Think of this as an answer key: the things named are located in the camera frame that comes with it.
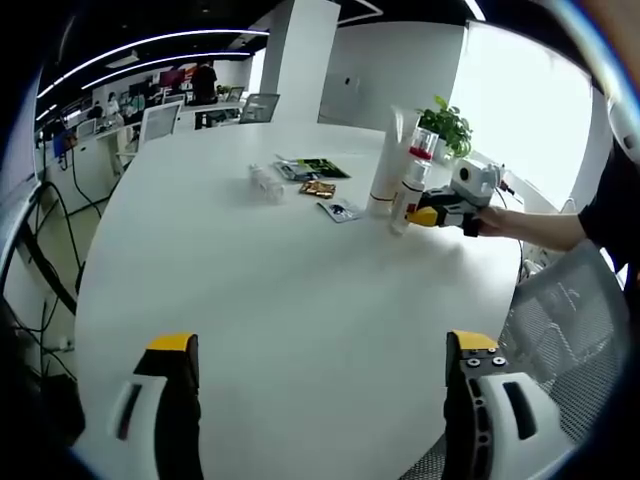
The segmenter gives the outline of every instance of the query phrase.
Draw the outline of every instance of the small plastic container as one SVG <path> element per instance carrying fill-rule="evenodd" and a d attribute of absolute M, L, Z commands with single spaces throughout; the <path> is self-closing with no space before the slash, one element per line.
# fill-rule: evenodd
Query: small plastic container
<path fill-rule="evenodd" d="M 422 160 L 414 160 L 404 179 L 400 183 L 398 195 L 393 202 L 391 210 L 391 231 L 396 235 L 403 235 L 409 227 L 407 213 L 413 213 L 418 209 L 422 193 L 426 189 L 426 177 L 431 165 Z"/>
<path fill-rule="evenodd" d="M 431 161 L 436 151 L 439 135 L 426 128 L 416 127 L 411 137 L 409 153 L 421 160 Z"/>
<path fill-rule="evenodd" d="M 260 191 L 264 198 L 273 204 L 282 203 L 284 199 L 284 185 L 271 177 L 258 165 L 249 165 L 251 186 Z"/>

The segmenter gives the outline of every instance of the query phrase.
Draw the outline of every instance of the black sleeve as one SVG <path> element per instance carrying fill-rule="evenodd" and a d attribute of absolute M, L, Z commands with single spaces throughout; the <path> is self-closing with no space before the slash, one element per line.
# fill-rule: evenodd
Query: black sleeve
<path fill-rule="evenodd" d="M 578 218 L 587 237 L 606 248 L 616 269 L 635 255 L 640 241 L 640 173 L 620 147 L 614 145 L 591 204 Z"/>

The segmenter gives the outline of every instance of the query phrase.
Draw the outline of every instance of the human arm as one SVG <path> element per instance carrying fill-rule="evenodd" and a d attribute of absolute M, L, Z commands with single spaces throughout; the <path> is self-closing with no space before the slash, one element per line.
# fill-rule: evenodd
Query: human arm
<path fill-rule="evenodd" d="M 568 251 L 586 238 L 578 215 L 538 215 L 487 207 L 479 212 L 480 234 L 508 237 L 557 251 Z"/>

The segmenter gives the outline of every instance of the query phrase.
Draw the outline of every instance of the chair backrest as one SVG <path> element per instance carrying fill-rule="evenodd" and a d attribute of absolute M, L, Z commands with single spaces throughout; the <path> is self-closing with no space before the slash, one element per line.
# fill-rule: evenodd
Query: chair backrest
<path fill-rule="evenodd" d="M 96 119 L 87 120 L 86 122 L 82 122 L 80 125 L 76 127 L 76 137 L 78 140 L 89 137 L 96 133 Z"/>
<path fill-rule="evenodd" d="M 138 148 L 149 140 L 171 135 L 175 130 L 181 108 L 182 102 L 147 108 L 142 115 Z"/>
<path fill-rule="evenodd" d="M 556 402 L 576 443 L 621 371 L 628 320 L 620 286 L 589 241 L 516 287 L 500 346 Z"/>
<path fill-rule="evenodd" d="M 239 102 L 240 98 L 242 98 L 242 93 L 244 92 L 244 87 L 231 87 L 229 93 L 227 93 L 226 102 Z"/>
<path fill-rule="evenodd" d="M 280 100 L 277 93 L 254 93 L 249 95 L 240 114 L 239 123 L 269 123 Z"/>
<path fill-rule="evenodd" d="M 175 102 L 184 103 L 186 98 L 187 98 L 187 95 L 184 94 L 184 93 L 180 93 L 178 95 L 166 95 L 166 93 L 165 93 L 165 96 L 162 99 L 162 103 L 164 105 L 166 105 L 167 103 L 175 103 Z"/>

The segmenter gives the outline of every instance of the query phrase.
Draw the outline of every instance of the snack package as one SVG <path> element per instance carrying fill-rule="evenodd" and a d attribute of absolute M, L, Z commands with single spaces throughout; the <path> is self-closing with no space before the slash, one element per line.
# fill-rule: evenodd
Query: snack package
<path fill-rule="evenodd" d="M 344 198 L 320 200 L 318 205 L 320 205 L 336 223 L 344 223 L 362 218 L 362 210 Z"/>
<path fill-rule="evenodd" d="M 331 183 L 323 183 L 318 181 L 305 182 L 300 187 L 300 193 L 306 193 L 307 195 L 315 195 L 320 198 L 333 198 L 333 194 L 336 193 L 336 186 Z"/>

